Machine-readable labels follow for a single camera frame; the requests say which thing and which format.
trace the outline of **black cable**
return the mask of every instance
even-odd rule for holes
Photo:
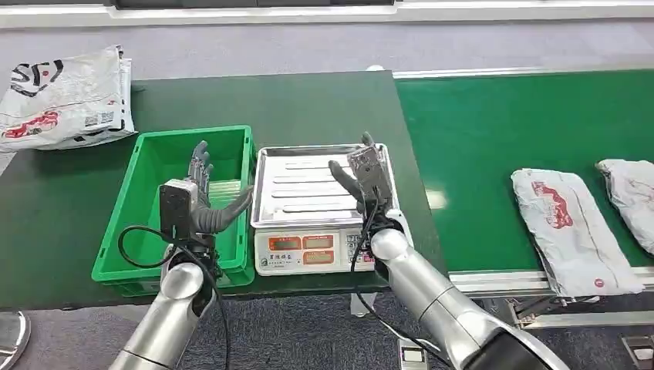
[[[164,257],[161,261],[155,263],[155,264],[139,264],[130,256],[127,255],[127,252],[125,251],[125,246],[123,245],[123,240],[125,238],[125,235],[129,233],[132,230],[143,230],[147,231],[149,233],[155,234],[158,237],[160,237],[163,241],[167,242],[168,244],[173,245],[173,249],[170,250],[169,254]],[[120,252],[120,255],[123,256],[125,261],[129,262],[130,264],[133,264],[136,267],[141,267],[141,268],[153,268],[153,267],[159,267],[162,264],[165,264],[168,262],[174,255],[175,255],[175,250],[179,248],[180,251],[182,251],[184,254],[187,255],[201,270],[202,274],[204,275],[204,280],[206,280],[211,288],[214,290],[216,293],[216,301],[218,302],[218,308],[221,311],[221,316],[222,316],[222,321],[223,321],[223,326],[225,330],[224,334],[224,341],[225,341],[225,364],[224,368],[225,370],[229,370],[229,365],[230,365],[230,353],[231,353],[231,336],[229,335],[229,323],[227,320],[227,311],[225,310],[224,306],[224,300],[223,300],[223,295],[221,294],[220,290],[218,289],[218,285],[216,284],[216,281],[214,278],[211,276],[211,272],[207,269],[204,264],[202,264],[202,261],[200,261],[199,258],[197,258],[193,253],[191,253],[185,246],[184,246],[184,241],[183,240],[178,240],[174,239],[172,237],[168,237],[166,234],[162,233],[159,230],[155,230],[153,228],[147,227],[147,226],[140,226],[140,225],[132,225],[126,227],[123,231],[120,232],[120,235],[118,236],[118,251]]]
[[[361,253],[361,249],[363,247],[363,244],[366,242],[368,239],[368,234],[370,231],[370,227],[372,226],[373,222],[372,219],[374,215],[377,213],[377,210],[379,209],[379,199],[376,199],[375,206],[373,208],[373,212],[369,215],[368,220],[366,221],[366,225],[364,225],[363,229],[361,230],[361,238],[359,239],[359,243],[356,245],[356,249],[354,250],[354,254],[352,256],[352,264],[350,265],[350,273],[354,274],[355,272],[355,266],[356,266],[356,260],[359,257],[359,254]],[[396,331],[398,334],[402,335],[404,338],[409,339],[413,343],[415,343],[417,346],[421,347],[424,351],[427,353],[431,354],[438,362],[441,364],[445,365],[447,368],[452,368],[452,365],[450,364],[449,361],[447,361],[445,358],[443,358],[440,354],[436,353],[433,351],[431,348],[428,348],[425,346],[423,343],[420,343],[415,337],[412,335],[409,335],[407,332],[404,330],[391,325],[388,321],[384,320],[373,310],[372,307],[366,302],[366,300],[363,299],[363,296],[361,295],[361,290],[359,289],[359,284],[356,282],[356,277],[352,277],[352,281],[354,281],[354,293],[356,296],[359,298],[361,301],[361,304],[363,304],[363,307],[370,312],[372,316],[374,316],[377,320],[381,321],[383,324],[386,324],[387,326],[391,327],[394,331]]]

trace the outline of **green plastic crate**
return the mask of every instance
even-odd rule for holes
[[[109,226],[91,276],[117,289],[125,297],[156,294],[161,269],[138,268],[118,252],[118,235],[127,226],[147,225],[159,229],[159,185],[187,175],[190,155],[201,141],[209,144],[214,165],[209,183],[213,208],[227,206],[253,180],[255,148],[248,126],[183,129],[139,135],[118,193]],[[224,276],[218,286],[250,284],[255,278],[247,212],[216,237],[218,265]],[[125,236],[127,253],[142,264],[160,260],[167,244],[156,235],[134,230]]]

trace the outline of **white package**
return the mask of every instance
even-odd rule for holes
[[[102,129],[95,133],[78,135],[61,143],[39,147],[40,150],[73,149],[87,146],[96,146],[111,143],[124,137],[133,135],[134,122],[132,121],[130,88],[132,82],[132,59],[120,60],[120,95],[123,105],[122,119],[108,129]]]
[[[119,51],[112,46],[16,66],[0,101],[0,151],[38,148],[120,127]]]
[[[644,289],[579,176],[522,169],[513,172],[511,179],[520,213],[558,296]]]
[[[611,203],[618,209],[640,246],[654,254],[654,164],[646,160],[603,160]]]

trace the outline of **stainless steel tray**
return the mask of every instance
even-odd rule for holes
[[[377,144],[388,166],[386,146]],[[347,154],[361,144],[269,147],[259,150],[251,225],[254,228],[361,224],[356,200],[329,172],[337,160],[352,175]],[[394,187],[390,173],[391,187]],[[393,200],[396,201],[393,188]]]

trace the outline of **gray carpet floor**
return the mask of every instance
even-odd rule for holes
[[[71,56],[122,44],[134,79],[364,70],[396,71],[518,66],[654,66],[654,22],[524,22],[375,25],[233,25],[114,29],[2,30],[0,71],[20,62]],[[0,79],[0,91],[8,78]],[[11,155],[0,155],[0,170]],[[654,309],[649,298],[621,307]],[[611,304],[602,306],[610,310]],[[419,333],[390,294],[376,304],[391,321]],[[32,340],[18,370],[100,370],[129,338],[144,308],[29,312]],[[233,369],[397,369],[396,339],[371,318],[349,314],[349,296],[228,302]],[[573,369],[632,368],[620,335],[652,327],[535,332]],[[221,368],[216,312],[202,321],[183,369]]]

